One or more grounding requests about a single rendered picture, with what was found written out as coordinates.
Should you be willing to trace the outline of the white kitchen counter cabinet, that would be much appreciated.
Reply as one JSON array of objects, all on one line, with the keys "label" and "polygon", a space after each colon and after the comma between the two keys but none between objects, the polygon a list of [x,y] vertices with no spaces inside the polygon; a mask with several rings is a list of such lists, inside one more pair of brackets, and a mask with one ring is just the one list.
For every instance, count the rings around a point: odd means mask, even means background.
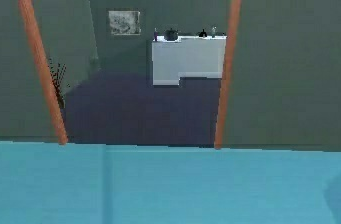
[{"label": "white kitchen counter cabinet", "polygon": [[181,78],[221,78],[226,37],[179,36],[152,42],[152,80],[154,85],[178,85]]}]

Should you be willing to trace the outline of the black kettle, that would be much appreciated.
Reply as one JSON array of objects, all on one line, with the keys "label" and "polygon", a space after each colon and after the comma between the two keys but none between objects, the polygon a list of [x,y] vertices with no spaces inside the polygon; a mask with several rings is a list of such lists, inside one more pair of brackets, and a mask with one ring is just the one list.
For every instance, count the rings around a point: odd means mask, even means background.
[{"label": "black kettle", "polygon": [[166,41],[176,41],[178,39],[178,31],[170,28],[165,31],[164,38]]}]

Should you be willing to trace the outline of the dark twiggy house plant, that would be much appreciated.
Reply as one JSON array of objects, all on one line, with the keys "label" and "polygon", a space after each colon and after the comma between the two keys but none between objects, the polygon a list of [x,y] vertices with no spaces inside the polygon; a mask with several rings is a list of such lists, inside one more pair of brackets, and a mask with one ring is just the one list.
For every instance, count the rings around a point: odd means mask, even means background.
[{"label": "dark twiggy house plant", "polygon": [[48,67],[50,71],[50,76],[52,78],[52,83],[55,89],[55,94],[57,97],[58,105],[60,109],[65,108],[64,95],[62,93],[62,82],[66,73],[66,65],[57,63],[54,64],[53,59],[48,59]]}]

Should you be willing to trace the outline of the grey framed wall picture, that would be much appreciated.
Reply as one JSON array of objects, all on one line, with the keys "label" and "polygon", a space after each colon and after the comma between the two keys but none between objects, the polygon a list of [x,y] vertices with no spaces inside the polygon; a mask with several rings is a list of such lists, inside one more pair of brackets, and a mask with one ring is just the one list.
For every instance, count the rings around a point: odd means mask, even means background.
[{"label": "grey framed wall picture", "polygon": [[139,35],[139,11],[110,11],[108,13],[109,26],[112,35]]}]

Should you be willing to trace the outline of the orange wooden door frame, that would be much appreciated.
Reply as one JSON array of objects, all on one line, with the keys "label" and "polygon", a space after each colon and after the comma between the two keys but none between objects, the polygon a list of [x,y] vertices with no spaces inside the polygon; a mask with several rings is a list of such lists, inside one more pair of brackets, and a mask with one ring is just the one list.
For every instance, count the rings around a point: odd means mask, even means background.
[{"label": "orange wooden door frame", "polygon": [[[39,75],[43,95],[49,109],[52,126],[54,127],[58,138],[58,143],[60,145],[65,145],[68,142],[67,132],[58,106],[58,99],[55,94],[53,81],[48,69],[44,45],[41,39],[38,22],[35,18],[32,0],[18,0],[18,8],[23,19],[25,33],[34,59],[34,64]],[[225,46],[222,79],[219,92],[218,114],[214,136],[215,149],[221,149],[223,147],[231,71],[233,67],[237,31],[240,21],[240,9],[241,0],[231,0],[227,29],[228,37],[226,39]]]}]

